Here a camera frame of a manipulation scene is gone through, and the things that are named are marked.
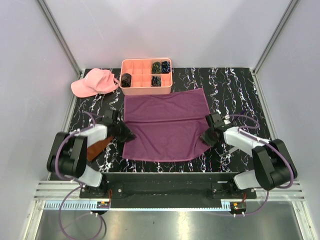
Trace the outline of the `purple cloth napkin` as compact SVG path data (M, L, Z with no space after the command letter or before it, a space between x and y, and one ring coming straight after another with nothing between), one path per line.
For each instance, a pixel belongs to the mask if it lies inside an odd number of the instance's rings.
M122 157L146 162L190 161L210 147L200 136L209 128L210 109L203 88L163 95L127 95L124 122L136 138Z

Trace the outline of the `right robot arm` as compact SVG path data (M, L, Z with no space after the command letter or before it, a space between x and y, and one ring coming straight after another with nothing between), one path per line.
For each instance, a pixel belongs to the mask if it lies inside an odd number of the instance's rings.
M260 125L235 126L233 118L241 114L222 117L219 113L211 113L205 117L208 129L200 136L202 142L214 147L218 142L233 146L249 155L253 160L253 170L236 174L223 189L232 198L239 198L245 190L262 188L270 191L275 188L288 189L298 176L291 155L280 139L264 139L248 132L259 129Z

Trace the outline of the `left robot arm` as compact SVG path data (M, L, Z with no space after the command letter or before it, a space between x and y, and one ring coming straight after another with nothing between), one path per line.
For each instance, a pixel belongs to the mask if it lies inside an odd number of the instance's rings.
M46 168L58 178L77 182L82 189L88 188L97 198L111 191L107 177L87 164L88 149L109 138L120 143L134 140L136 135L121 119L118 110L106 110L100 116L85 111L91 125L72 132L58 132L54 138Z

